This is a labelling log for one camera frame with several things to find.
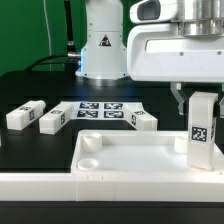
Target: white platform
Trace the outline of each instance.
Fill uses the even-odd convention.
[[[99,150],[86,152],[95,133],[102,145],[90,138]],[[224,202],[223,154],[216,148],[211,172],[189,168],[175,136],[187,132],[81,131],[71,173],[0,174],[0,200]]]

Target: standing white block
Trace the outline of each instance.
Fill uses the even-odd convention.
[[[40,133],[54,135],[71,119],[72,112],[71,104],[59,104],[39,120]]]
[[[124,118],[138,131],[156,131],[157,119],[147,113],[143,107],[139,106],[124,106]]]
[[[6,115],[7,128],[22,130],[43,115],[44,101],[29,101]]]
[[[214,153],[216,118],[214,104],[218,94],[195,92],[190,98],[188,120],[189,166],[211,170]]]

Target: white tray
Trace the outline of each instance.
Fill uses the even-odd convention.
[[[177,136],[187,132],[81,131],[71,167],[76,200],[223,202],[222,153],[216,148],[211,172],[190,168],[174,150]]]

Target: black cable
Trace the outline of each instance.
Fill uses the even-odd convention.
[[[25,71],[31,71],[33,67],[35,67],[37,64],[40,64],[41,62],[47,61],[47,60],[51,60],[51,59],[55,59],[55,58],[67,58],[68,55],[67,54],[59,54],[59,55],[51,55],[45,58],[41,58],[37,61],[35,61],[32,65],[30,65],[29,67],[27,67],[25,69]]]
[[[26,72],[31,72],[32,69],[36,66],[41,66],[41,65],[64,65],[64,64],[73,64],[75,61],[65,61],[65,62],[44,62],[44,63],[36,63],[33,64],[32,66],[29,66],[29,70],[25,70]]]
[[[73,40],[73,28],[72,28],[72,13],[70,0],[64,0],[65,16],[66,16],[66,28],[67,28],[67,51],[76,52],[76,47]]]

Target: white plastic part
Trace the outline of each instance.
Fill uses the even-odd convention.
[[[130,19],[133,23],[160,23],[175,19],[178,13],[178,0],[159,0],[161,9],[160,16],[156,20],[140,20],[138,17],[138,8],[140,5],[150,2],[150,0],[140,1],[130,9]]]
[[[189,101],[187,151],[188,165],[211,170],[214,154],[216,118],[213,116],[216,93],[195,92]]]
[[[128,37],[128,74],[136,81],[223,83],[223,52],[224,35],[181,37],[178,23],[137,26]]]
[[[174,142],[174,150],[178,153],[187,153],[188,138],[183,136],[176,136]]]
[[[76,75],[90,79],[119,79],[127,75],[123,45],[123,6],[120,0],[86,0],[87,43]]]
[[[78,168],[80,170],[95,170],[100,166],[100,162],[96,159],[82,159],[78,162]]]
[[[39,120],[40,133],[54,135],[71,119],[72,112],[71,104],[59,104]]]
[[[1,201],[75,201],[75,174],[0,173]]]
[[[101,133],[102,150],[91,153],[96,170],[80,170],[83,135]],[[213,171],[190,168],[187,154],[175,152],[175,138],[188,132],[103,131],[79,133],[71,170],[76,175],[77,201],[224,201],[224,156],[215,151]]]
[[[124,118],[138,131],[157,130],[158,120],[139,105],[125,105]]]
[[[102,149],[102,135],[99,133],[91,133],[83,136],[83,150],[86,152],[98,152]]]
[[[29,101],[6,115],[7,128],[22,130],[43,115],[44,101]]]

